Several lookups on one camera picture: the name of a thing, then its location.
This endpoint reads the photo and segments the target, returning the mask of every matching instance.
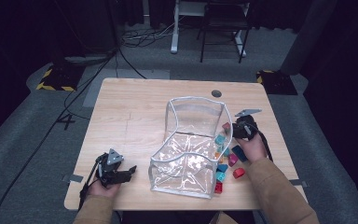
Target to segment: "desk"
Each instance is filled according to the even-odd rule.
[[[212,97],[213,90],[220,90],[222,97]],[[263,111],[254,114],[254,118],[268,139],[275,164],[289,179],[298,179],[269,99],[260,84],[106,78],[101,86],[74,171],[75,175],[85,178],[81,183],[70,184],[65,207],[78,208],[79,191],[89,176],[95,159],[113,147],[125,157],[119,170],[138,166],[131,182],[121,185],[115,199],[116,210],[259,209],[246,175],[235,179],[227,173],[223,193],[215,194],[211,200],[150,190],[148,167],[150,157],[163,142],[166,105],[172,98],[188,95],[226,103],[233,118],[244,108],[261,108]],[[235,166],[228,168],[227,172],[232,173],[238,167],[244,167],[246,170],[247,163],[237,162]],[[304,195],[303,189],[297,188]]]
[[[178,52],[179,42],[179,16],[200,16],[203,17],[205,2],[187,2],[182,0],[176,0],[175,13],[174,13],[174,26],[172,34],[171,53]],[[235,42],[237,43],[238,53],[241,55],[242,40],[241,31],[235,36]],[[246,51],[243,51],[242,58],[246,56]]]

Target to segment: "chair seat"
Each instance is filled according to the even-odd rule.
[[[241,6],[211,5],[205,7],[207,29],[243,30],[248,27],[245,14]]]

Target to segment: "person's left hand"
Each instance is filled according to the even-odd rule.
[[[120,189],[121,184],[108,185],[106,188],[101,184],[101,181],[94,177],[94,183],[89,186],[89,195],[99,195],[108,198],[115,198],[118,189]]]

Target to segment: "tan sleeve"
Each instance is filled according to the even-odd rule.
[[[74,224],[110,224],[113,200],[104,196],[88,195],[77,213]]]
[[[319,223],[301,193],[269,159],[254,162],[247,174],[271,223]]]

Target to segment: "clear plastic bag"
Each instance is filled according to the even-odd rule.
[[[226,105],[194,96],[171,99],[164,139],[150,160],[151,189],[211,199],[217,163],[232,139]]]

